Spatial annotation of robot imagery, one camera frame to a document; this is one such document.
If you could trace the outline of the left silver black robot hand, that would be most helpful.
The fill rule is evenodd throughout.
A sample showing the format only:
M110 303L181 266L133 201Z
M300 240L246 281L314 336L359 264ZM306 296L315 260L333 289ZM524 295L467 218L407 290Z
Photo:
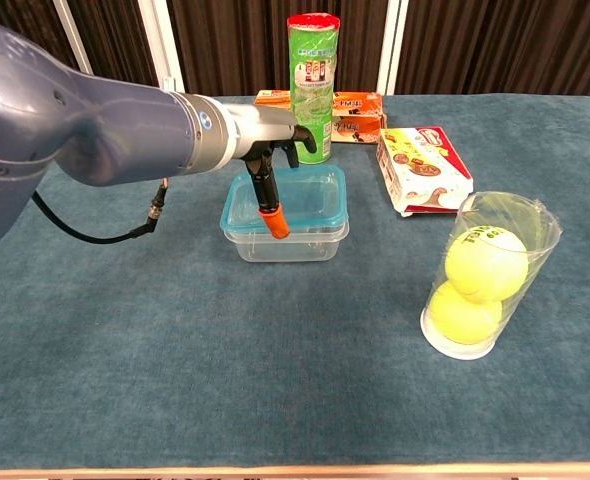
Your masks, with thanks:
M284 239L290 229L279 200L272 167L273 152L276 148L282 149L289 167L295 169L299 167L295 144L301 143L309 153L316 153L316 140L311 131L285 109L251 104L228 104L226 108L238 130L234 157L246 165L259 215L274 238Z

